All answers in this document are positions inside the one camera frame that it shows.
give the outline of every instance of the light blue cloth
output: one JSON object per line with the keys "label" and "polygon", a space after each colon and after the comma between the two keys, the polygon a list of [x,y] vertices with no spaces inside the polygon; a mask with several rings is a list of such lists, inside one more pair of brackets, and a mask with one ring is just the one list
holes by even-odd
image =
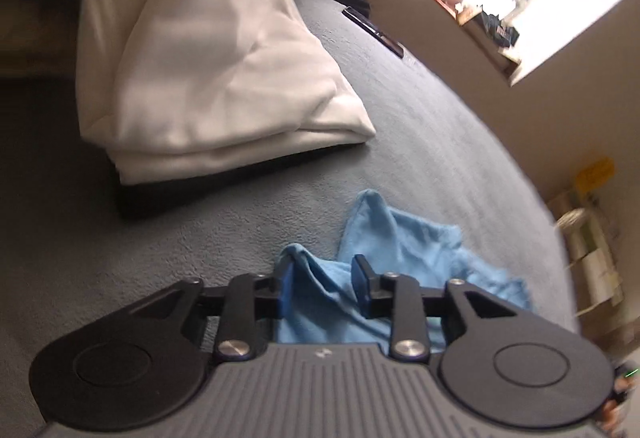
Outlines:
{"label": "light blue cloth", "polygon": [[[486,264],[462,247],[460,229],[438,225],[386,205],[376,191],[361,192],[347,221],[335,261],[316,258],[302,245],[288,245],[280,259],[294,261],[293,292],[278,342],[378,342],[387,349],[390,320],[366,320],[351,288],[351,259],[366,256],[373,270],[415,277],[423,287],[442,288],[458,277],[531,309],[524,282]],[[445,347],[440,319],[427,319],[433,351]]]}

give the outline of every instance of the bed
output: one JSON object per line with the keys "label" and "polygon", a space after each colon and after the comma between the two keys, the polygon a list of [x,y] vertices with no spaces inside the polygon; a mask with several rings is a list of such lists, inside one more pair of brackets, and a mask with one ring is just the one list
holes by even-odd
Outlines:
{"label": "bed", "polygon": [[466,246],[526,280],[540,315],[575,330],[553,220],[495,136],[411,54],[399,59],[345,18],[344,6],[295,1],[366,105],[376,138],[142,221],[118,215],[106,155],[80,141],[73,83],[4,82],[2,436],[27,437],[42,424],[28,370],[49,341],[184,276],[222,285],[267,272],[287,243],[333,258],[367,188],[459,225]]}

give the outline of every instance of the white pillow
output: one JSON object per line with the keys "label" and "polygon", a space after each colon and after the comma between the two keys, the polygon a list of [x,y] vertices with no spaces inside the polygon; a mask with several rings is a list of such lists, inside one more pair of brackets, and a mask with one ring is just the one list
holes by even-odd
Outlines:
{"label": "white pillow", "polygon": [[83,0],[78,44],[80,130],[122,183],[375,135],[293,0]]}

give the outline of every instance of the yellow sticky note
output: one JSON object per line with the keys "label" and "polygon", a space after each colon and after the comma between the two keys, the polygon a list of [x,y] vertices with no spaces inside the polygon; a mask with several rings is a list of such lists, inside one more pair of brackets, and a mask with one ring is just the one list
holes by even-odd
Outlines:
{"label": "yellow sticky note", "polygon": [[609,157],[583,169],[575,177],[575,189],[581,194],[605,185],[616,174],[616,164]]}

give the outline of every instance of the smartphone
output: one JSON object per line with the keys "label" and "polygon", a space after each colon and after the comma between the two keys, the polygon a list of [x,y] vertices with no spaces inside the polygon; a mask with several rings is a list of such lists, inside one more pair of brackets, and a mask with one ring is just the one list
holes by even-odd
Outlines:
{"label": "smartphone", "polygon": [[378,27],[376,27],[373,23],[371,23],[356,9],[354,9],[353,7],[347,7],[342,11],[342,14],[344,14],[356,25],[359,25],[360,28],[363,28],[364,30],[369,32],[374,38],[376,38],[378,41],[380,41],[380,43],[385,45],[400,59],[404,57],[404,48],[402,48],[402,46],[397,41],[394,41],[390,37],[388,37],[388,35],[382,32]]}

